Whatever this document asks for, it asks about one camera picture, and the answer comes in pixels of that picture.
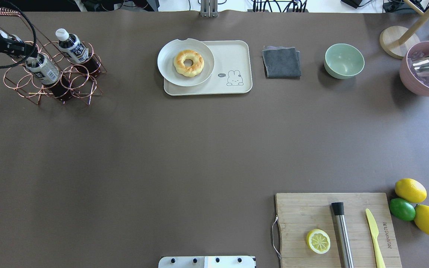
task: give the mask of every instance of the wooden base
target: wooden base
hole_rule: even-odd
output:
[[[380,45],[383,50],[394,58],[403,59],[408,50],[420,42],[418,36],[413,34],[404,44],[400,44],[398,39],[407,31],[408,29],[402,26],[391,26],[383,30],[380,34]]]

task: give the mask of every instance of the yellow plastic knife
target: yellow plastic knife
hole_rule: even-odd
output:
[[[370,227],[370,233],[372,235],[376,268],[385,268],[382,253],[380,252],[380,246],[378,245],[378,240],[376,239],[378,237],[378,226],[376,225],[375,218],[373,217],[372,212],[370,212],[370,209],[366,209],[365,213],[368,220],[368,227]]]

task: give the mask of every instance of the black rubber tip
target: black rubber tip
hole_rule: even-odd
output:
[[[333,202],[332,209],[334,210],[334,215],[344,215],[344,202]]]

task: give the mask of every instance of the donut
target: donut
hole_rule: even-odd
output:
[[[193,61],[193,65],[185,66],[184,61],[186,60]],[[203,71],[204,60],[203,57],[198,54],[198,52],[188,49],[178,53],[178,55],[173,60],[173,65],[179,74],[182,74],[186,77],[194,77]]]

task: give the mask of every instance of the mint green bowl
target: mint green bowl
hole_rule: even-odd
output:
[[[359,74],[364,66],[362,53],[349,44],[335,44],[325,52],[325,70],[335,78],[352,78]]]

